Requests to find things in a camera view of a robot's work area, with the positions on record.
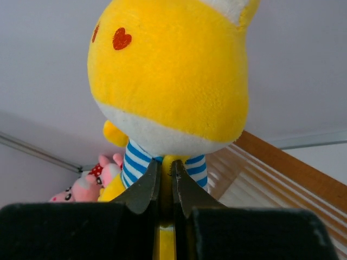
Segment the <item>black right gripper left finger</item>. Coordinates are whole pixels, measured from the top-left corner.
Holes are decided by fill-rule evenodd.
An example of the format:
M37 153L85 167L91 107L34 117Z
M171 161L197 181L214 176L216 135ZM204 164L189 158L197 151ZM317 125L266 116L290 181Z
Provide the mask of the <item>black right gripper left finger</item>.
M120 196L97 203L1 209L1 259L158 259L160 164Z

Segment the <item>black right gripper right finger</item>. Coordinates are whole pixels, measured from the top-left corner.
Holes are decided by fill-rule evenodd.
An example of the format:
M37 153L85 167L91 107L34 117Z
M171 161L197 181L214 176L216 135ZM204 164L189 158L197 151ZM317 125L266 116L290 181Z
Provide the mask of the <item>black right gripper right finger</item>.
M177 259L337 259L322 221L302 209L231 208L172 163Z

